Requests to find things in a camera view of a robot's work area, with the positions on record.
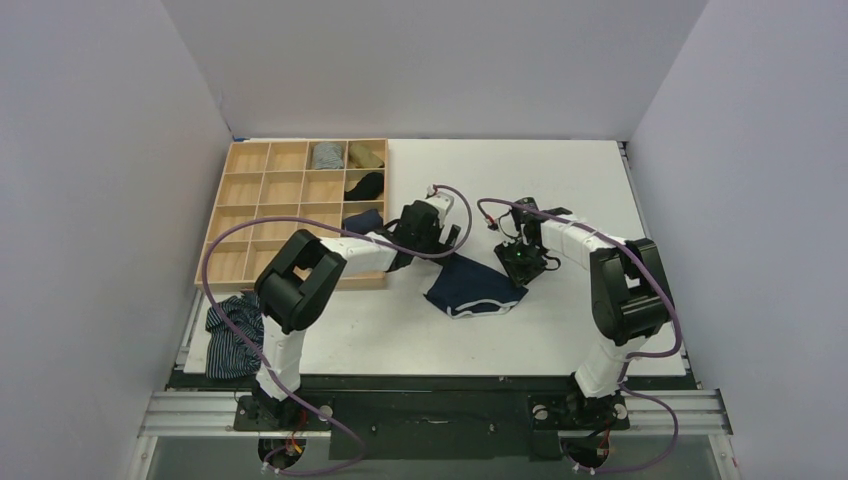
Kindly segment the navy white-trimmed bear underwear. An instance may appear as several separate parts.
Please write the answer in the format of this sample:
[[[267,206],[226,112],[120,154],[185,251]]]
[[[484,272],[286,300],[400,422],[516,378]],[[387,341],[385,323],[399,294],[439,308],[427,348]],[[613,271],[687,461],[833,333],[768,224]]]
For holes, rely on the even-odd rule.
[[[527,295],[503,273],[454,254],[424,283],[423,297],[451,319],[503,315]]]

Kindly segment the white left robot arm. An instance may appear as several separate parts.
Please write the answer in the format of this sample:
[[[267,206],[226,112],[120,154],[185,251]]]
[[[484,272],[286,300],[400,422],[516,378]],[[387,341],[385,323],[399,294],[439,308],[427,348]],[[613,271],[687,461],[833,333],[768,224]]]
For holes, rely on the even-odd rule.
[[[258,276],[264,334],[264,360],[252,398],[260,418],[272,429],[291,427],[298,402],[291,394],[301,385],[300,361],[305,331],[325,310],[340,280],[365,273],[388,273],[412,263],[417,252],[443,255],[455,246],[461,229],[454,225],[441,240],[455,197],[434,192],[406,205],[386,227],[357,237],[319,238],[296,231]]]

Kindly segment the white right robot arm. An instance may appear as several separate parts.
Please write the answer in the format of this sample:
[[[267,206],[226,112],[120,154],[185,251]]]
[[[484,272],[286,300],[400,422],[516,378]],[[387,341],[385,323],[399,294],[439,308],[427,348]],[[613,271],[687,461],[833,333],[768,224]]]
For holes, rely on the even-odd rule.
[[[516,286],[574,262],[589,276],[590,310],[598,338],[571,375],[564,400],[567,424],[598,428],[625,418],[618,401],[627,366],[647,340],[671,321],[661,258],[647,238],[626,240],[586,226],[565,208],[541,210],[531,197],[510,206],[515,235],[494,252]]]

